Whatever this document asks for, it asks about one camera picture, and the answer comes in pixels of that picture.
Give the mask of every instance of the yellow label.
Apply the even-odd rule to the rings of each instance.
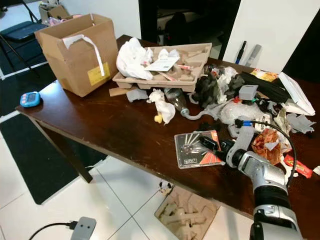
[[[92,68],[87,72],[91,86],[110,77],[110,71],[109,71],[109,66],[107,62],[103,64],[103,69],[104,69],[104,76],[101,76],[101,71],[99,66]]]

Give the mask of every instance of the white paper strap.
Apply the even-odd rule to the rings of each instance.
[[[74,42],[79,41],[81,39],[83,39],[84,41],[86,41],[86,42],[88,42],[88,43],[93,45],[94,51],[95,51],[95,55],[96,55],[96,59],[98,60],[98,63],[99,63],[101,76],[105,76],[105,70],[104,70],[104,66],[102,64],[102,60],[101,60],[101,57],[100,57],[99,50],[98,50],[97,46],[94,44],[94,42],[89,37],[87,37],[87,36],[85,36],[83,34],[79,34],[79,35],[75,35],[75,36],[65,37],[62,40],[63,40],[63,43],[64,43],[66,49],[69,49],[70,46]]]

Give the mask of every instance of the dark wood tabletop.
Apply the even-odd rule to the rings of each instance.
[[[130,39],[121,36],[118,47]],[[145,47],[156,44],[141,41]],[[208,63],[231,66],[239,73],[252,68],[209,58]],[[299,80],[301,88],[320,113],[320,84]],[[43,128],[73,139],[102,153],[173,182],[202,197],[215,199],[238,213],[252,217],[253,187],[250,179],[228,166],[206,166],[179,169],[174,135],[191,133],[203,122],[215,123],[210,116],[188,120],[176,112],[169,124],[154,122],[157,114],[154,103],[137,100],[130,103],[126,95],[109,96],[109,89],[117,87],[112,80],[86,97],[63,90],[58,81],[44,88],[40,94],[43,104],[16,109],[36,121]],[[202,109],[188,102],[191,115]],[[320,123],[320,114],[308,117]],[[291,134],[298,160],[313,169],[320,165],[320,133],[318,124],[312,134]],[[221,124],[220,140],[230,138],[227,126]],[[303,237],[320,239],[320,177],[313,173],[310,179],[295,177],[288,190],[292,209],[296,213]]]

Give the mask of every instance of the blue timer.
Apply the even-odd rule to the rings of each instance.
[[[34,107],[40,104],[40,94],[37,91],[27,92],[20,98],[20,105],[24,108]]]

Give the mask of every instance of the black cable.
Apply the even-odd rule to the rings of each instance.
[[[32,236],[29,238],[29,240],[33,239],[34,236],[36,234],[38,234],[40,231],[42,231],[43,229],[46,229],[48,227],[52,227],[52,226],[56,226],[56,225],[65,225],[65,226],[70,226],[70,222],[56,222],[56,223],[51,223],[48,225],[43,226],[42,228],[40,228],[39,230],[37,230],[34,234],[32,234]]]
[[[291,183],[292,179],[294,178],[294,173],[295,173],[295,169],[297,166],[297,152],[296,152],[296,148],[295,148],[294,143],[291,141],[290,137],[284,131],[282,131],[280,127],[278,127],[276,125],[273,125],[273,124],[270,124],[267,122],[263,122],[263,121],[255,121],[255,120],[250,120],[250,121],[245,121],[245,122],[251,122],[253,124],[262,124],[262,125],[269,126],[271,128],[278,130],[280,133],[283,134],[283,136],[285,136],[286,139],[288,139],[288,141],[291,145],[292,151],[293,151],[293,166],[292,166],[290,176],[288,178],[288,182],[286,183],[286,188],[289,188],[290,183]]]

